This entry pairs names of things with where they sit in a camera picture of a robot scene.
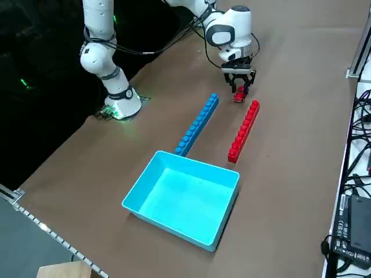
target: blue plastic tray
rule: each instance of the blue plastic tray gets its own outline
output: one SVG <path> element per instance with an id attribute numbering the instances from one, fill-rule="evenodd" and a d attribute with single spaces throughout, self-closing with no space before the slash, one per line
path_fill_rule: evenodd
<path id="1" fill-rule="evenodd" d="M 236 198 L 237 172 L 158 151 L 122 206 L 139 218 L 214 251 Z"/>

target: electronic device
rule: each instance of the electronic device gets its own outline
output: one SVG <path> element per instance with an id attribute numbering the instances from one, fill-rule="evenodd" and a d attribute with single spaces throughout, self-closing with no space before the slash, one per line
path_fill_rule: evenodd
<path id="1" fill-rule="evenodd" d="M 342 194 L 332 251 L 362 268 L 371 267 L 371 199 Z"/>

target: red block stack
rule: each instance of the red block stack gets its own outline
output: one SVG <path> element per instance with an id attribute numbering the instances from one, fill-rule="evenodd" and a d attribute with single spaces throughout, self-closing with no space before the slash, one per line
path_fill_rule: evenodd
<path id="1" fill-rule="evenodd" d="M 250 130 L 254 124 L 257 113 L 259 112 L 260 104 L 257 100 L 254 100 L 250 105 L 248 113 L 245 116 L 245 120 L 242 122 L 242 126 L 237 133 L 236 139 L 232 144 L 232 148 L 228 153 L 228 161 L 237 163 L 239 154 L 249 136 Z"/>

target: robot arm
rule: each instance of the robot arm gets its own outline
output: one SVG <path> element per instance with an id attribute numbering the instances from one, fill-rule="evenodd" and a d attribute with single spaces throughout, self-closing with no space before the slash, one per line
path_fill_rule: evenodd
<path id="1" fill-rule="evenodd" d="M 228 62 L 249 55 L 251 11 L 233 6 L 226 13 L 215 10 L 205 0 L 165 0 L 170 6 L 184 6 L 203 24 L 209 45 L 222 47 L 219 57 Z"/>
<path id="2" fill-rule="evenodd" d="M 240 58 L 245 57 L 249 61 L 251 11 L 247 7 L 234 6 L 223 13 L 214 9 L 212 4 L 216 0 L 163 1 L 170 6 L 188 8 L 202 22 L 207 42 L 212 46 L 222 47 L 219 56 L 227 62 L 222 65 L 222 71 L 233 92 L 235 85 L 233 87 L 232 83 L 235 78 L 248 81 L 246 76 L 251 72 L 249 66 L 247 68 L 243 64 L 241 68 L 239 65 L 229 64 L 232 61 L 240 62 Z M 108 96 L 104 102 L 107 107 L 112 107 L 114 114 L 111 116 L 119 120 L 132 116 L 141 108 L 141 101 L 122 69 L 112 60 L 117 43 L 113 20 L 114 0 L 83 0 L 82 3 L 86 43 L 81 49 L 80 63 L 84 69 L 100 78 L 106 87 Z"/>

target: tabletop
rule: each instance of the tabletop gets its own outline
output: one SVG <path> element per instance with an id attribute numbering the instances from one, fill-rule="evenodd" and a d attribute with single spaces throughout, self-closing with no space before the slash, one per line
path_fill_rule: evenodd
<path id="1" fill-rule="evenodd" d="M 252 8 L 261 44 L 244 104 L 232 101 L 203 41 L 189 36 L 131 81 L 151 98 L 132 121 L 88 118 L 21 186 L 20 205 L 112 277 L 321 273 L 319 243 L 331 219 L 355 92 L 345 70 L 368 3 L 219 6 L 236 4 Z M 216 50 L 209 52 L 217 61 Z M 212 93 L 220 103 L 188 157 L 236 170 L 241 179 L 220 244 L 209 253 L 137 219 L 121 201 L 157 150 L 173 151 Z M 229 163 L 229 147 L 253 99 L 260 112 L 238 163 Z"/>

